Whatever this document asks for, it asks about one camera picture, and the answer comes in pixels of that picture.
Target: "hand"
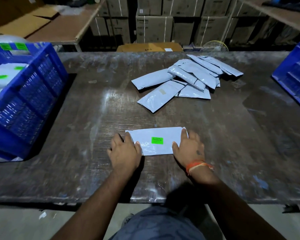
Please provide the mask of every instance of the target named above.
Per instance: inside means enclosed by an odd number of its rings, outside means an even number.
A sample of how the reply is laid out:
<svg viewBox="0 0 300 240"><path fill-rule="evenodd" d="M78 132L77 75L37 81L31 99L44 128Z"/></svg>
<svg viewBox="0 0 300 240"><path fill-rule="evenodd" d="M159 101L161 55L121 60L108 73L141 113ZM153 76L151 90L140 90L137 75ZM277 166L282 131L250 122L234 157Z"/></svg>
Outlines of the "hand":
<svg viewBox="0 0 300 240"><path fill-rule="evenodd" d="M184 168L194 160L205 161L204 144L200 141L199 135L193 131L189 131L188 138L187 130L182 129L180 147L174 141L172 150L174 157Z"/></svg>
<svg viewBox="0 0 300 240"><path fill-rule="evenodd" d="M124 142L119 134L115 134L111 139L111 149L108 149L108 156L114 170L133 173L140 164L141 146L137 141L133 144L129 132L126 132Z"/></svg>

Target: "open cardboard box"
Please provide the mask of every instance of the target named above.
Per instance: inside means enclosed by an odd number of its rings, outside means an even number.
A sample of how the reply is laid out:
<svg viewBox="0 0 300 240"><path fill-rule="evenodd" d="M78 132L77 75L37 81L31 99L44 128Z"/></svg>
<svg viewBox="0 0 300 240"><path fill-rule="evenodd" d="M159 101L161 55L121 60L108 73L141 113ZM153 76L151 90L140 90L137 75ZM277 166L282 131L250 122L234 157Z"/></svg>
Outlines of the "open cardboard box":
<svg viewBox="0 0 300 240"><path fill-rule="evenodd" d="M183 48L181 47L180 44L174 42L124 44L124 45L120 45L117 48L117 52L165 52L165 51L183 51Z"/></svg>
<svg viewBox="0 0 300 240"><path fill-rule="evenodd" d="M57 14L54 5L44 5L42 0L0 0L0 35L25 38Z"/></svg>

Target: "orange thread bracelet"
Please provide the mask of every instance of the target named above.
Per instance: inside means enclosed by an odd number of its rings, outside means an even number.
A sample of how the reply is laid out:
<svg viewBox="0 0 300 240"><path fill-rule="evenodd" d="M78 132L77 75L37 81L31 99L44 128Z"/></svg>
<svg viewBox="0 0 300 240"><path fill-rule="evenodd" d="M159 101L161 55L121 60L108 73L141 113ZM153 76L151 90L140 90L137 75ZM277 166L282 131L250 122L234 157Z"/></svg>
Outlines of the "orange thread bracelet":
<svg viewBox="0 0 300 240"><path fill-rule="evenodd" d="M191 169L194 169L194 168L196 168L196 167L198 167L198 166L208 166L209 169L213 170L213 166L212 166L212 165L210 165L210 164L208 164L208 163L205 163L203 160L195 160L195 161L189 163L189 164L185 167L185 171L186 171L187 175L189 176L189 171L190 171Z"/></svg>

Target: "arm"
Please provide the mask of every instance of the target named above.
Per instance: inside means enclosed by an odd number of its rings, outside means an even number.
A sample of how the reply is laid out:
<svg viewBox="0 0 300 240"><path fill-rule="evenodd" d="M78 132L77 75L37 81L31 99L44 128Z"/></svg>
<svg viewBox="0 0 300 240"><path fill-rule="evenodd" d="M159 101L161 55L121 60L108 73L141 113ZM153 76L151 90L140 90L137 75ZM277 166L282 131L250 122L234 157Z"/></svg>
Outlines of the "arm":
<svg viewBox="0 0 300 240"><path fill-rule="evenodd" d="M140 143L134 145L128 132L125 142L115 134L111 148L108 155L113 171L51 240L103 239L119 197L141 159Z"/></svg>
<svg viewBox="0 0 300 240"><path fill-rule="evenodd" d="M203 160L204 145L198 134L185 129L181 133L180 147L172 144L176 160L186 167L194 160ZM226 239L280 239L285 238L252 210L234 191L222 182L207 166L189 170L192 179L208 195L208 205Z"/></svg>

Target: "packing table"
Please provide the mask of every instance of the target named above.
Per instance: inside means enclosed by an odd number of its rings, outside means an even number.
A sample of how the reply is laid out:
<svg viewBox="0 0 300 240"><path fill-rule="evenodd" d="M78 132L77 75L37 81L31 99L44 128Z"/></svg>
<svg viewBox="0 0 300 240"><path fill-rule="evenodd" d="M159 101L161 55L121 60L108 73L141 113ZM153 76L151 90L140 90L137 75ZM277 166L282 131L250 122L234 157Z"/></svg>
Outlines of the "packing table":
<svg viewBox="0 0 300 240"><path fill-rule="evenodd" d="M211 100L175 97L155 114L137 104L151 89L140 93L131 80L186 54L59 53L77 76L40 153L0 163L0 202L84 202L111 172L106 150L115 132L184 126L200 135L206 161L248 203L300 203L300 105L270 77L288 52L205 53L244 75L221 79ZM147 156L130 201L163 202L187 180L173 155Z"/></svg>

